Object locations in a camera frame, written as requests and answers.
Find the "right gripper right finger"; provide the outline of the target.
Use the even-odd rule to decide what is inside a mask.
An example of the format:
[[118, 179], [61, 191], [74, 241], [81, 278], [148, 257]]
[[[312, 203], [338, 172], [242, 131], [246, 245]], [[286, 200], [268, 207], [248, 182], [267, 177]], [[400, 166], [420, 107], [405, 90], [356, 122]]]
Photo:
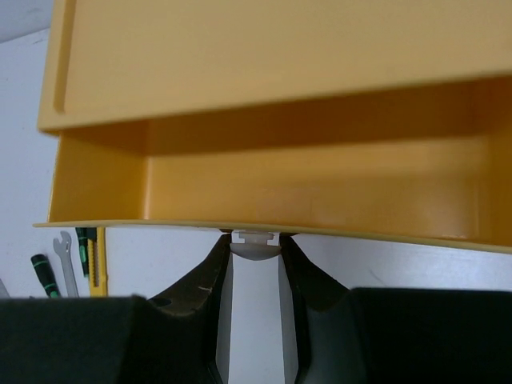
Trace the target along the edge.
[[279, 240], [279, 298], [287, 383], [382, 383], [363, 302], [379, 288], [349, 289], [316, 266], [290, 235]]

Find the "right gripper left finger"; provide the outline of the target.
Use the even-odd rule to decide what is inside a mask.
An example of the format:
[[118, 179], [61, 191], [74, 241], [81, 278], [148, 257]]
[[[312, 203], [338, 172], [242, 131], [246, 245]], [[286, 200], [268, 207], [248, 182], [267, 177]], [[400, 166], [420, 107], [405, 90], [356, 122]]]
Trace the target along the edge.
[[232, 308], [231, 237], [149, 300], [133, 300], [119, 383], [226, 383]]

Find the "yellow utility knife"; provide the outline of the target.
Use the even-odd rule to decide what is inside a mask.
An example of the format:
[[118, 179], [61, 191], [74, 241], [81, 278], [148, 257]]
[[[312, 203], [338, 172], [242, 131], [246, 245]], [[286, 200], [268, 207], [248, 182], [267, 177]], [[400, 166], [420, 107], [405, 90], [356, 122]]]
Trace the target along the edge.
[[87, 230], [87, 251], [90, 296], [106, 297], [108, 295], [108, 273], [105, 227], [89, 228]]

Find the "yellow drawer box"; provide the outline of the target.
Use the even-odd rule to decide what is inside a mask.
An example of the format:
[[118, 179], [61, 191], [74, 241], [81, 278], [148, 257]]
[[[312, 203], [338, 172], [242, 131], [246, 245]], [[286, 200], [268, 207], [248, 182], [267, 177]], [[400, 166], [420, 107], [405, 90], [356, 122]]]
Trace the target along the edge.
[[511, 250], [508, 1], [56, 1], [48, 226]]

